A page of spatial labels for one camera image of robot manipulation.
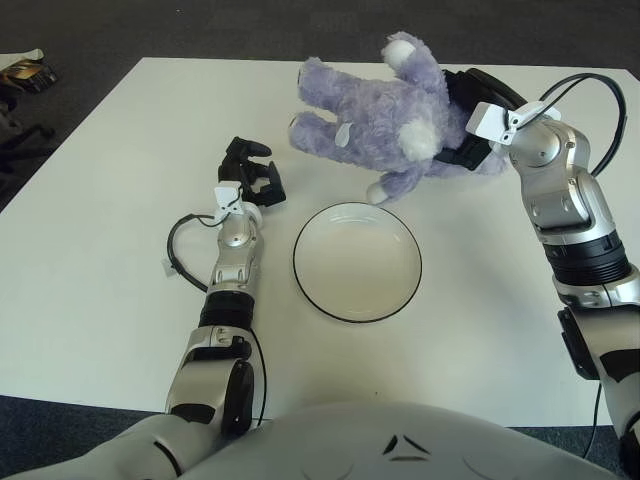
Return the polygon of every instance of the white table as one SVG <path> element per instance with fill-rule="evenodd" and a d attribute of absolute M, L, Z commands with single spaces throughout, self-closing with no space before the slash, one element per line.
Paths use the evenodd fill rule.
<path fill-rule="evenodd" d="M 339 67 L 391 76 L 382 64 Z M 582 70 L 481 68 L 527 98 Z M 165 275 L 167 233 L 183 214 L 212 211 L 217 166 L 238 135 L 273 149 L 288 195 L 264 215 L 254 326 L 268 364 L 267 417 L 324 402 L 402 400 L 503 425 L 588 424 L 596 384 L 578 377 L 565 351 L 561 304 L 514 171 L 425 179 L 389 207 L 424 263 L 418 293 L 394 317 L 347 325 L 304 299 L 291 266 L 299 228 L 327 205 L 363 200 L 377 174 L 289 146 L 287 125 L 304 108 L 297 69 L 146 58 L 78 127 L 0 214 L 0 394 L 163 409 L 203 302 Z M 599 71 L 620 83 L 629 105 L 627 135 L 600 179 L 638 263 L 640 89 L 626 71 Z M 560 109 L 601 156 L 617 114 L 611 94 L 585 82 Z M 215 234 L 196 223 L 177 239 L 201 278 L 216 258 Z M 610 421 L 604 406 L 600 418 Z"/>

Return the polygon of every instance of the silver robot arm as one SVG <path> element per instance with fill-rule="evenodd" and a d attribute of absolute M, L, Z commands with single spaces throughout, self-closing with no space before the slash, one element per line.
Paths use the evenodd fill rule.
<path fill-rule="evenodd" d="M 240 182 L 215 189 L 224 218 L 219 256 L 200 324 L 189 338 L 164 415 L 138 422 L 86 455 L 13 480 L 171 480 L 251 426 L 254 338 L 250 333 L 262 251 L 258 208 L 240 198 Z"/>
<path fill-rule="evenodd" d="M 567 349 L 581 376 L 600 380 L 621 459 L 628 469 L 635 463 L 637 472 L 640 274 L 587 170 L 589 142 L 542 102 L 515 112 L 480 103 L 467 130 L 492 142 L 520 174 L 525 210 L 567 305 L 558 314 Z"/>

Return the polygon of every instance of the gray carpet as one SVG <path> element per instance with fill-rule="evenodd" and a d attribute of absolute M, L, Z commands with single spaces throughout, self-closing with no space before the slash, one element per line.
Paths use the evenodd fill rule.
<path fill-rule="evenodd" d="M 640 76 L 639 20 L 637 0 L 12 0 L 0 3 L 0 51 L 45 51 L 60 81 L 20 95 L 14 113 L 53 126 L 61 142 L 142 56 L 378 61 L 385 35 L 402 29 L 442 63 Z M 42 161 L 16 162 L 13 175 L 0 176 L 0 209 Z M 0 477 L 82 454 L 145 415 L 0 397 Z M 523 431 L 571 452 L 589 433 Z M 590 458 L 620 472 L 611 428 L 599 429 Z"/>

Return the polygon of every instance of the teddy bear leg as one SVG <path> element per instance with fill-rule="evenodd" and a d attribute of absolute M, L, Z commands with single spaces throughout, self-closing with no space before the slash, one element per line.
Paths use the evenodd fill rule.
<path fill-rule="evenodd" d="M 297 115 L 289 126 L 289 141 L 298 150 L 330 158 L 339 162 L 355 163 L 354 155 L 336 145 L 335 123 L 327 122 L 315 113 Z"/>
<path fill-rule="evenodd" d="M 378 183 L 369 187 L 367 191 L 369 202 L 379 204 L 386 200 L 396 200 L 413 190 L 423 174 L 421 165 L 414 165 L 404 172 L 385 173 Z M 382 202 L 379 201 L 382 198 L 380 192 L 387 196 Z"/>
<path fill-rule="evenodd" d="M 345 93 L 360 80 L 328 67 L 319 58 L 310 58 L 298 73 L 298 93 L 307 104 L 336 113 Z"/>

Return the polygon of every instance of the plush toy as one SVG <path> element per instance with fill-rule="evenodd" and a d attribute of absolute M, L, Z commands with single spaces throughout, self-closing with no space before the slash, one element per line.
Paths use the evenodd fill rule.
<path fill-rule="evenodd" d="M 443 148 L 460 146 L 469 114 L 449 100 L 444 74 L 431 51 L 404 32 L 388 40 L 382 55 L 398 78 L 392 81 L 360 79 L 318 58 L 308 59 L 298 75 L 300 98 L 333 112 L 337 123 L 304 112 L 289 127 L 290 142 L 299 150 L 386 172 L 367 190 L 374 204 L 410 192 L 425 175 L 468 172 L 434 160 Z M 497 174 L 505 165 L 490 155 L 475 172 Z"/>

